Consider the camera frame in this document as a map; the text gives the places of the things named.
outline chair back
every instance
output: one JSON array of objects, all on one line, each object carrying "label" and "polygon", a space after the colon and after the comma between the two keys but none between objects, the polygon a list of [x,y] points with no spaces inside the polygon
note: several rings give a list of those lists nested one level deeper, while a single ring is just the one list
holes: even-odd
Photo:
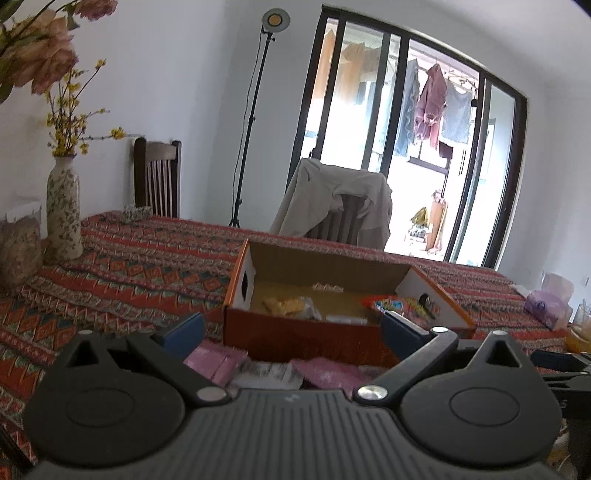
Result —
[{"label": "chair back", "polygon": [[135,206],[151,206],[155,215],[178,218],[180,206],[181,142],[170,145],[134,143]]},{"label": "chair back", "polygon": [[341,195],[342,212],[330,212],[327,217],[306,234],[306,238],[329,240],[340,244],[357,244],[361,219],[357,215],[365,199],[355,195]]}]

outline open box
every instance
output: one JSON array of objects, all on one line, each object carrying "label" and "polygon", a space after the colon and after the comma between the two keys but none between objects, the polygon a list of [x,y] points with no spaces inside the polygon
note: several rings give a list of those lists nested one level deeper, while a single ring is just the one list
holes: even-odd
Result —
[{"label": "open box", "polygon": [[[314,285],[342,288],[340,293]],[[377,294],[418,299],[429,295],[439,314],[434,325],[461,338],[476,328],[471,318],[423,272],[342,255],[322,254],[246,241],[236,262],[224,302],[224,344],[247,350],[254,360],[288,362],[323,356],[355,365],[391,367],[394,354],[382,341],[379,319],[372,319],[361,300]],[[310,297],[326,315],[366,317],[367,325],[344,325],[277,317],[263,298]]]}]

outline red patterned fabric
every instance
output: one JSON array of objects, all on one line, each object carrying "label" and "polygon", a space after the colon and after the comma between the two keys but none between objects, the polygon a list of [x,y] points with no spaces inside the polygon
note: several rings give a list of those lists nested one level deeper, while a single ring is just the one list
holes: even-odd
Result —
[{"label": "red patterned fabric", "polygon": [[478,325],[477,338],[501,328],[528,351],[560,351],[564,345],[563,335],[525,313],[523,299],[510,289],[511,282],[492,270],[186,220],[154,218],[123,225],[119,215],[108,213],[84,221],[83,235],[81,258],[44,267],[15,296],[0,297],[0,420],[32,459],[22,432],[23,408],[45,369],[77,330],[91,328],[124,336],[202,312],[208,336],[221,339],[222,302],[247,238],[415,265],[472,316]]}]

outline lamp head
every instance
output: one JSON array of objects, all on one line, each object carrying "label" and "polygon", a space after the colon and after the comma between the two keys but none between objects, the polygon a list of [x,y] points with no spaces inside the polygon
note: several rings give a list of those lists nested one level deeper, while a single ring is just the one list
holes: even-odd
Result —
[{"label": "lamp head", "polygon": [[265,33],[283,32],[290,26],[290,16],[282,8],[271,8],[262,16],[262,28]]}]

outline lamp pole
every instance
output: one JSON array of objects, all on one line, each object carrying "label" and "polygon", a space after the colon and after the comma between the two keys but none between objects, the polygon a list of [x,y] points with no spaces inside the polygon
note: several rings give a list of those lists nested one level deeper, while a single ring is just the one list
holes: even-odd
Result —
[{"label": "lamp pole", "polygon": [[242,204],[242,199],[240,195],[242,193],[242,181],[244,180],[244,169],[246,167],[246,155],[248,154],[248,144],[251,140],[251,133],[252,133],[252,124],[255,122],[255,108],[256,108],[256,99],[258,98],[259,88],[261,87],[261,79],[262,79],[262,71],[265,68],[265,60],[267,59],[267,52],[269,51],[269,43],[271,41],[275,41],[273,38],[272,32],[265,32],[265,29],[261,27],[261,33],[267,35],[267,41],[265,42],[265,50],[262,54],[261,60],[261,68],[259,69],[258,79],[256,80],[256,88],[255,94],[252,98],[252,109],[251,109],[251,116],[248,119],[248,129],[246,130],[246,139],[244,140],[244,151],[242,152],[242,164],[240,165],[240,178],[238,180],[238,191],[236,192],[236,202],[234,203],[234,215],[232,216],[232,220],[230,220],[230,226],[240,228],[240,220],[238,219],[238,210],[240,209],[240,205]]}]

